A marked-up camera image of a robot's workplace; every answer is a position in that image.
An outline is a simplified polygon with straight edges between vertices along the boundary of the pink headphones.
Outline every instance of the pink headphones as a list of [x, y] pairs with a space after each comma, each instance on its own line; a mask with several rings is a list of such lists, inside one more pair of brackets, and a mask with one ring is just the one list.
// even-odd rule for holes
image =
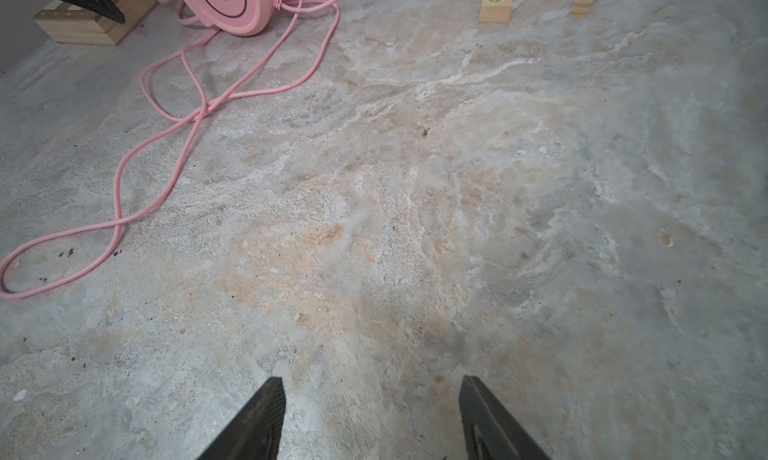
[[[171, 1], [158, 0], [161, 4]], [[309, 14], [325, 9], [336, 1], [338, 0], [327, 0], [312, 7], [299, 9], [284, 4], [283, 0], [179, 0], [176, 17], [184, 25], [201, 22], [206, 27], [217, 26], [236, 36], [252, 36], [266, 27], [275, 10], [282, 8], [294, 14]], [[181, 16], [185, 5], [192, 10], [194, 16]]]

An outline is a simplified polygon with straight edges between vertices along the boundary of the wooden chessboard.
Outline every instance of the wooden chessboard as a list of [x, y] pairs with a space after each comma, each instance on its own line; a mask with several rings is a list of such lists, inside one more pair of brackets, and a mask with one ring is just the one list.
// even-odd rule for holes
[[53, 0], [34, 16], [34, 21], [59, 43], [116, 46], [156, 5], [156, 0], [112, 0], [125, 14], [118, 24], [82, 7]]

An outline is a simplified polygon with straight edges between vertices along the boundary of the gray floor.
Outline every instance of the gray floor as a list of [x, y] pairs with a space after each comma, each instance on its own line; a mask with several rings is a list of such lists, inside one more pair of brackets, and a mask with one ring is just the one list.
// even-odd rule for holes
[[[514, 0], [508, 25], [478, 2], [344, 0], [311, 81], [208, 119], [116, 257], [1, 302], [0, 458], [193, 459], [275, 375], [282, 458], [458, 460], [469, 373], [552, 458], [765, 458], [768, 0]], [[251, 85], [298, 77], [329, 22]], [[208, 90], [286, 23], [194, 54]], [[0, 80], [3, 254], [110, 218], [118, 160], [168, 125], [138, 73], [199, 35], [161, 7]], [[178, 65], [154, 90], [197, 103]], [[131, 164], [126, 211], [181, 142]]]

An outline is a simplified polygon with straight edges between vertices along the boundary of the wooden box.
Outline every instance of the wooden box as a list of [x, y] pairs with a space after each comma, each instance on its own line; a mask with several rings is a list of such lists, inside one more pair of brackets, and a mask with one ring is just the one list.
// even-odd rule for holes
[[116, 46], [152, 10], [156, 0], [112, 0], [125, 14], [118, 24], [99, 14], [60, 0], [53, 0], [34, 16], [34, 21], [59, 43]]

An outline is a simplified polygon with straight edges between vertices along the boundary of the gray stone surface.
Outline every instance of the gray stone surface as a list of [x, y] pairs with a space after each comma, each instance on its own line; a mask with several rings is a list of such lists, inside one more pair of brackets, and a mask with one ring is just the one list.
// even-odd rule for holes
[[[282, 458], [465, 458], [472, 373], [552, 458], [764, 458], [768, 0], [514, 2], [479, 25], [479, 0], [344, 0], [310, 81], [206, 120], [120, 254], [0, 303], [0, 457], [195, 458], [280, 375]], [[329, 15], [250, 84], [298, 77]], [[193, 54], [206, 88], [286, 24]], [[0, 80], [3, 254], [112, 216], [118, 160], [168, 125], [138, 73], [199, 35], [161, 7], [119, 48], [49, 43]], [[197, 103], [179, 65], [153, 86]], [[126, 211], [182, 137], [131, 164]]]

